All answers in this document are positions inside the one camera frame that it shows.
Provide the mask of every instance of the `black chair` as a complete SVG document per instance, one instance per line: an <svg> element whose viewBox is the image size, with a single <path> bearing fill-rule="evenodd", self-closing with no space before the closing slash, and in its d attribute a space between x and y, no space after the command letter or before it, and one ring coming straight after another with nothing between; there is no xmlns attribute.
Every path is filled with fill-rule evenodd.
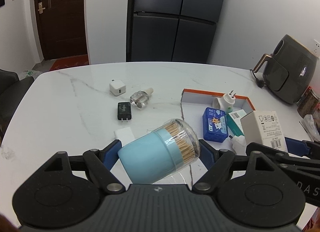
<svg viewBox="0 0 320 232"><path fill-rule="evenodd" d="M0 130L1 139L4 137L6 126L33 82L33 77L19 81L16 73L0 69L0 125L4 125L4 131Z"/></svg>

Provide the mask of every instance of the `red doormat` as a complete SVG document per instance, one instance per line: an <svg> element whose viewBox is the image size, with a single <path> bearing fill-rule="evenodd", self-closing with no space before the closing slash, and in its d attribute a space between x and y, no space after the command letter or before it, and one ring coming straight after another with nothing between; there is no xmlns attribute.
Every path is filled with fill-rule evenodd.
<svg viewBox="0 0 320 232"><path fill-rule="evenodd" d="M49 71L59 70L63 68L74 68L89 65L88 55L76 55L63 59L57 59Z"/></svg>

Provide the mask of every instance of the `door handle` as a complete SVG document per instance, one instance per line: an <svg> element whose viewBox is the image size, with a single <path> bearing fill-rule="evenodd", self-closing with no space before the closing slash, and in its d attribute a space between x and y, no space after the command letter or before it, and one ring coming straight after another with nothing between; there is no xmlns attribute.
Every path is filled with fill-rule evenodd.
<svg viewBox="0 0 320 232"><path fill-rule="evenodd" d="M45 9L45 8L42 7L42 2L39 2L39 3L38 3L38 8L39 8L39 9L38 9L39 14L42 14L42 13L43 13L43 10Z"/></svg>

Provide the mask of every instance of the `air fryer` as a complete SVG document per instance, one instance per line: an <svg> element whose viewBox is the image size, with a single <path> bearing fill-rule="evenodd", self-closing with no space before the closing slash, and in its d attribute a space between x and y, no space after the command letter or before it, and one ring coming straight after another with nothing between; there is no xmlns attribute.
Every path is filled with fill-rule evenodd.
<svg viewBox="0 0 320 232"><path fill-rule="evenodd" d="M254 67L256 73L264 62L266 86L283 101L296 103L310 84L317 57L289 35L285 35L272 54L264 54Z"/></svg>

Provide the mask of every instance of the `barcode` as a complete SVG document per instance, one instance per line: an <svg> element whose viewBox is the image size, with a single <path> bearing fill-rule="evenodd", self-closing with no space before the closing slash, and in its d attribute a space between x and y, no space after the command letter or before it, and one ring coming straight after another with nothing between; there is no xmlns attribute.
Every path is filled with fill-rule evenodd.
<svg viewBox="0 0 320 232"><path fill-rule="evenodd" d="M237 118L240 117L240 115L238 115L237 113L233 113L233 114L232 114L232 117L233 117L233 119L237 119Z"/></svg>
<svg viewBox="0 0 320 232"><path fill-rule="evenodd" d="M272 147L273 149L278 148L278 147L280 147L280 146L281 146L280 139L271 141L271 147Z"/></svg>

